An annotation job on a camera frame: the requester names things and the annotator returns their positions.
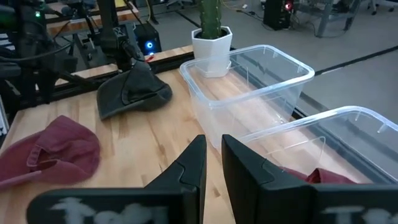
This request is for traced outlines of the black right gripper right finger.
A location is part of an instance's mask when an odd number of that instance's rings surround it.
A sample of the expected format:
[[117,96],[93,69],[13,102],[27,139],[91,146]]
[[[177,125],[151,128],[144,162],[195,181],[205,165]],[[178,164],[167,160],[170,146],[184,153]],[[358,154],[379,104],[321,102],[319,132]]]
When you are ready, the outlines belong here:
[[236,223],[310,223],[312,188],[246,145],[222,135],[223,174]]

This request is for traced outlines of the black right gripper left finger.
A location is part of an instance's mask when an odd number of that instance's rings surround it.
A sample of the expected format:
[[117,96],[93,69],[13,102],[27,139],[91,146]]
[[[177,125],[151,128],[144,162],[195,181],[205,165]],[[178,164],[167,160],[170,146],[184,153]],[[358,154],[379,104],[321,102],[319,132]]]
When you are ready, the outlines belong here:
[[177,193],[167,201],[169,223],[203,223],[206,137],[197,135],[176,160],[144,188]]

